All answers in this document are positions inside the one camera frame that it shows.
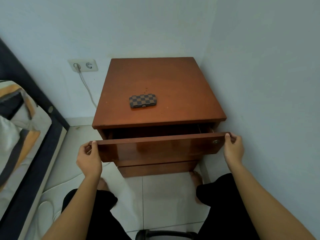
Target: person's right hand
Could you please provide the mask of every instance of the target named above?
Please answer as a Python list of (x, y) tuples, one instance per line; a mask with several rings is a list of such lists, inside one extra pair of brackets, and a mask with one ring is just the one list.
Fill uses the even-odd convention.
[(233, 133), (231, 133), (231, 136), (235, 139), (235, 142), (232, 142), (230, 134), (226, 133), (224, 143), (224, 158), (230, 170), (233, 166), (242, 164), (242, 157), (245, 153), (241, 136)]
[(89, 142), (80, 146), (76, 163), (85, 177), (99, 179), (102, 173), (102, 161), (99, 156), (97, 142), (92, 142), (90, 154), (88, 152), (89, 149)]

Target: double power outlet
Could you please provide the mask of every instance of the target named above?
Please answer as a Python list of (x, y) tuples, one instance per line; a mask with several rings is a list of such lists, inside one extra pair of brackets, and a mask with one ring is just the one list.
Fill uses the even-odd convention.
[(94, 59), (69, 59), (68, 63), (70, 64), (71, 69), (74, 72), (77, 72), (73, 64), (77, 63), (80, 65), (81, 72), (96, 72), (98, 71), (97, 63)]

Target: striped bedding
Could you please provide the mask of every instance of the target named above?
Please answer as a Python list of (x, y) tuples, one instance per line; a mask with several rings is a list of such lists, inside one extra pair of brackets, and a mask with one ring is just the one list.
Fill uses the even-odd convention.
[(0, 219), (50, 125), (48, 114), (23, 88), (0, 80)]

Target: bed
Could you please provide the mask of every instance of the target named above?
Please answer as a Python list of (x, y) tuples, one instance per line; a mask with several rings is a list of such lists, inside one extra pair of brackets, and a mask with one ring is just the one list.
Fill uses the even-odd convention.
[(0, 40), (0, 239), (24, 239), (69, 125)]

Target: nightstand top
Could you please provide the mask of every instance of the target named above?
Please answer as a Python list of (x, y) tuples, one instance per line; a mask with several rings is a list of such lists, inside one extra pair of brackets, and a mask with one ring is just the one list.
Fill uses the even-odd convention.
[[(157, 104), (131, 108), (129, 97), (155, 94)], [(193, 57), (112, 59), (93, 128), (225, 121)]]

